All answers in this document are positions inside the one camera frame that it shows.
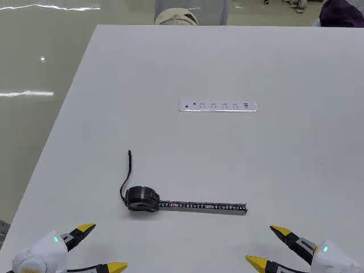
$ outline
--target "tabletop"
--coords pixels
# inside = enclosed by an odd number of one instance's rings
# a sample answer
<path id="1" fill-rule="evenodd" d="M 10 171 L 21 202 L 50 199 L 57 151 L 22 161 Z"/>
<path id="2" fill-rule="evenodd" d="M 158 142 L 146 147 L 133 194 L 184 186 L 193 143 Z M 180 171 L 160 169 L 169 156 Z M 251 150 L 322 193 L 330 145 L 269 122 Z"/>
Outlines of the tabletop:
<path id="1" fill-rule="evenodd" d="M 98 26 L 0 252 L 97 227 L 69 268 L 254 272 L 245 255 L 307 265 L 269 230 L 333 240 L 362 262 L 359 29 Z M 256 113 L 179 112 L 181 99 L 255 100 Z M 132 213 L 119 187 L 247 202 L 246 216 Z"/>

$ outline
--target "white power strip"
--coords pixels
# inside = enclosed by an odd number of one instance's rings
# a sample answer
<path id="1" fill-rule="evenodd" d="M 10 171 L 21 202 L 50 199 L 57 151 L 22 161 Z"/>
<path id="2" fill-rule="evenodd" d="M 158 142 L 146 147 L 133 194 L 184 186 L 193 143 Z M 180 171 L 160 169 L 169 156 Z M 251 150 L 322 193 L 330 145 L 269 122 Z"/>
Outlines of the white power strip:
<path id="1" fill-rule="evenodd" d="M 255 101 L 181 100 L 179 110 L 196 112 L 256 112 L 258 111 L 258 105 Z"/>

